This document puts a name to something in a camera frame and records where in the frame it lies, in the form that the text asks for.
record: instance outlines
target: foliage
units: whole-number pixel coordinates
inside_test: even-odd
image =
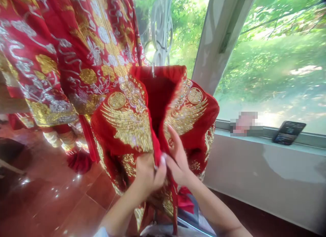
[[[188,77],[193,72],[208,1],[172,3],[170,64],[186,65]],[[153,2],[135,0],[135,5],[148,18]],[[255,0],[215,97],[261,102],[302,90],[311,95],[325,91],[325,12],[321,0]]]
[[[325,12],[321,0],[255,0],[215,96],[262,102],[325,92]]]

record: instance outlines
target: red embroidered garment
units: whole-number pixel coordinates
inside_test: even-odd
[[[79,119],[98,161],[90,116],[118,77],[145,63],[132,0],[0,0],[0,50],[36,124],[53,128],[46,138],[76,155],[67,124]]]
[[[92,129],[102,145],[102,159],[118,191],[135,179],[136,158],[153,151],[158,165],[162,152],[173,146],[167,125],[180,135],[191,170],[204,177],[215,120],[217,101],[187,79],[185,66],[133,67],[92,116]],[[176,226],[178,185],[171,175],[159,194],[148,203],[162,208]]]

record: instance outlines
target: phone screen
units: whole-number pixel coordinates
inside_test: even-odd
[[[291,145],[305,126],[305,123],[285,121],[283,122],[281,128],[278,130],[278,133],[274,137],[273,142],[284,145]]]

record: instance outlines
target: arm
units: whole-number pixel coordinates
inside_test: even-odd
[[[204,217],[217,227],[220,235],[250,237],[251,234],[240,223],[234,213],[191,172],[178,134],[170,126],[168,130],[174,141],[174,147],[170,148],[170,152],[175,161],[168,156],[166,163],[172,172],[174,180],[191,191]]]
[[[165,155],[161,157],[161,163],[154,172],[153,154],[145,154],[137,158],[136,179],[109,210],[103,218],[100,227],[105,227],[107,233],[112,236],[125,236],[131,215],[147,197],[155,190],[163,186],[166,176]]]

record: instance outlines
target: metal hook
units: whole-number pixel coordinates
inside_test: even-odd
[[[155,73],[154,73],[154,63],[152,63],[152,75],[153,75],[153,78],[155,78]]]

